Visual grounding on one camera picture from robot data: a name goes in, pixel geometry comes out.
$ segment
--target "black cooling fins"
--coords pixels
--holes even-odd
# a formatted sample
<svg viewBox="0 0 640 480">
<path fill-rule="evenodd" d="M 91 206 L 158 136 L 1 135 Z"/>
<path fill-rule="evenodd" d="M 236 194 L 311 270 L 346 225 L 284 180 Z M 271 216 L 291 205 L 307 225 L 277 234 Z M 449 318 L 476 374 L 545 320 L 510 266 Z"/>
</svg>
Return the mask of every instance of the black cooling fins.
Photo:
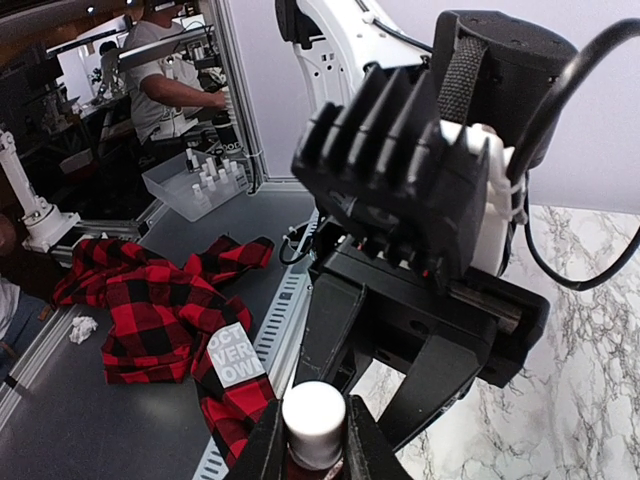
<svg viewBox="0 0 640 480">
<path fill-rule="evenodd" d="M 374 258 L 406 261 L 444 286 L 469 267 L 487 195 L 487 147 L 442 136 L 430 73 L 370 69 L 350 105 L 311 119 L 294 175 Z M 343 209 L 334 193 L 355 199 Z"/>
</svg>

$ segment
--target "red and black checkered fabric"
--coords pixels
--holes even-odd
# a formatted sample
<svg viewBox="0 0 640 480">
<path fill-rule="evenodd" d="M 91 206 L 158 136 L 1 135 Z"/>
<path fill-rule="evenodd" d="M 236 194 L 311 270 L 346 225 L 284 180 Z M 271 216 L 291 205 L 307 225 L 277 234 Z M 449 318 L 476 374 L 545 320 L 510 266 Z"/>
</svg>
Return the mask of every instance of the red and black checkered fabric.
<svg viewBox="0 0 640 480">
<path fill-rule="evenodd" d="M 227 300 L 217 288 L 265 268 L 272 253 L 266 238 L 240 246 L 222 237 L 180 269 L 133 243 L 86 240 L 74 250 L 54 303 L 111 311 L 102 347 L 107 383 L 182 382 L 191 369 L 207 425 L 231 467 L 274 393 L 266 376 L 222 387 L 209 339 L 236 322 L 248 331 L 252 317 L 240 298 Z"/>
</svg>

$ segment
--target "man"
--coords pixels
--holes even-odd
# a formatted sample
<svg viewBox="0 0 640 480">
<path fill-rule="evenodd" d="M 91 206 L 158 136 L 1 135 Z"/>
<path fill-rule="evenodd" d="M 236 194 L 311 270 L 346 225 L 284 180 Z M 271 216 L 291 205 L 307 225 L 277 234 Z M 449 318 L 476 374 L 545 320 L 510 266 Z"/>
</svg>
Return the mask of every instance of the man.
<svg viewBox="0 0 640 480">
<path fill-rule="evenodd" d="M 114 41 L 104 42 L 100 45 L 100 69 L 102 70 L 102 85 L 99 94 L 104 95 L 111 92 L 113 97 L 118 97 L 122 91 L 122 80 L 118 75 L 118 55 L 120 55 L 118 45 Z"/>
<path fill-rule="evenodd" d="M 184 29 L 173 22 L 182 10 L 182 5 L 175 3 L 148 0 L 142 19 L 127 36 L 124 49 L 139 48 L 183 32 Z M 202 108 L 225 108 L 224 94 L 204 92 L 198 81 L 197 70 L 178 55 L 173 56 L 174 79 L 166 77 L 167 70 L 168 65 L 163 58 L 133 68 L 126 74 L 127 86 L 131 91 L 131 119 L 140 143 L 156 157 L 158 155 L 150 137 L 167 107 L 182 108 L 186 117 L 196 115 Z"/>
<path fill-rule="evenodd" d="M 16 231 L 0 214 L 0 257 L 13 252 Z M 0 385 L 44 325 L 47 304 L 0 276 Z"/>
</svg>

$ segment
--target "clear plastic bin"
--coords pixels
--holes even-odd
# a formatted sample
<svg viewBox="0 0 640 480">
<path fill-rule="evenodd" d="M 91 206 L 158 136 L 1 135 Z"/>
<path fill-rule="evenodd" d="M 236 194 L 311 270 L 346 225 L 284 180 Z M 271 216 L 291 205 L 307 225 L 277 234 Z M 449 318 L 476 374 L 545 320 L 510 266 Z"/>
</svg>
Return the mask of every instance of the clear plastic bin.
<svg viewBox="0 0 640 480">
<path fill-rule="evenodd" d="M 210 157 L 193 150 L 200 165 Z M 202 183 L 200 172 L 189 173 L 187 169 L 187 153 L 173 157 L 171 160 L 152 168 L 142 174 L 147 190 L 158 200 L 168 205 L 190 222 L 196 222 L 207 213 L 215 210 L 223 203 L 249 188 L 249 181 L 242 165 L 237 170 L 227 171 L 227 182 L 220 175 L 214 177 L 215 190 L 211 191 L 206 183 Z M 196 195 L 193 185 L 199 185 L 202 196 Z"/>
</svg>

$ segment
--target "white marble countertop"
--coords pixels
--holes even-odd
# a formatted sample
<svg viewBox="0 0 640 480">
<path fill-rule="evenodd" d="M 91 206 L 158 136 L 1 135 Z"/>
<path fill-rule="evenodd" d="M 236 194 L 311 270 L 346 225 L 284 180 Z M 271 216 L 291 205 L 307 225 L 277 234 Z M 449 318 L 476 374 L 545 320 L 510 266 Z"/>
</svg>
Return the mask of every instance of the white marble countertop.
<svg viewBox="0 0 640 480">
<path fill-rule="evenodd" d="M 572 279 L 607 268 L 639 217 L 532 210 L 542 256 Z M 640 253 L 585 293 L 535 265 L 520 229 L 504 278 L 546 297 L 552 312 L 526 369 L 504 390 L 476 381 L 399 453 L 415 479 L 633 480 L 640 478 Z M 356 387 L 378 417 L 402 380 L 375 364 Z"/>
</svg>

